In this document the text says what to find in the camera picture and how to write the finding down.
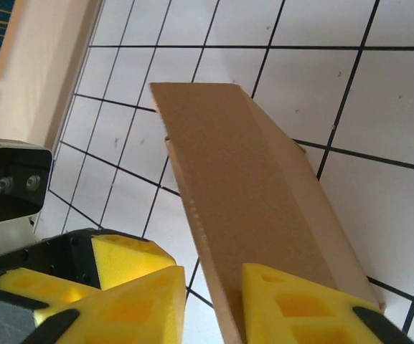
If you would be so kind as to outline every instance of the cardboard box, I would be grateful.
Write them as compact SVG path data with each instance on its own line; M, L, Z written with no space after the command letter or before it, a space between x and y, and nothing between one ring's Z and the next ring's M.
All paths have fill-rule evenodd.
M246 343L244 262L378 305L304 152L239 86L151 89L226 343Z

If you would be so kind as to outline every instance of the white wall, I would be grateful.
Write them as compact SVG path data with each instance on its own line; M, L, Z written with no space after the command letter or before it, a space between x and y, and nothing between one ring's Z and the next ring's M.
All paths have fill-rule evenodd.
M25 1L0 79L0 138L44 145L92 2L100 0Z

